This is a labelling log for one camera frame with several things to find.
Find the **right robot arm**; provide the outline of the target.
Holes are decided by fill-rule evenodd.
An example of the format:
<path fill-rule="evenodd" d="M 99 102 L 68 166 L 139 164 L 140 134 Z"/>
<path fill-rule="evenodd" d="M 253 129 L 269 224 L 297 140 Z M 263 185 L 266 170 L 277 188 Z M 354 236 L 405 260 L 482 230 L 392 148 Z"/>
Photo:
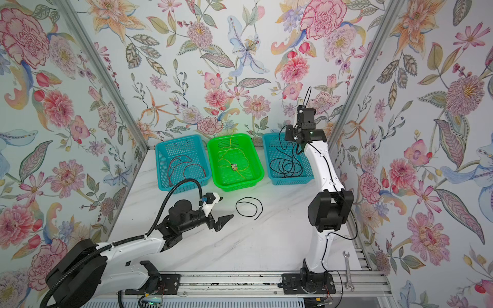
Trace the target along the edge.
<path fill-rule="evenodd" d="M 336 176 L 326 136 L 321 130 L 303 130 L 288 125 L 285 140 L 296 142 L 303 148 L 317 185 L 317 194 L 308 205 L 308 220 L 313 233 L 308 257 L 300 269 L 301 285 L 325 286 L 329 280 L 326 259 L 334 239 L 343 237 L 338 232 L 347 223 L 354 195 Z"/>

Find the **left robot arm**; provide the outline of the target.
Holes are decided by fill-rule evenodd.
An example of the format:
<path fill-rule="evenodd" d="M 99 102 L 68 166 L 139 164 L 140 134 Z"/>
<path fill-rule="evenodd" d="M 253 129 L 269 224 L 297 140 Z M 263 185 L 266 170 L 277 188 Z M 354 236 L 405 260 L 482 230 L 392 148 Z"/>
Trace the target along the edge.
<path fill-rule="evenodd" d="M 188 200 L 179 200 L 149 235 L 96 244 L 89 239 L 77 243 L 48 273 L 48 292 L 41 307 L 82 307 L 93 297 L 124 290 L 153 293 L 163 284 L 160 271 L 145 258 L 160 254 L 179 243 L 183 234 L 200 225 L 219 232 L 232 215 L 214 218 L 217 195 L 204 197 L 194 210 Z"/>

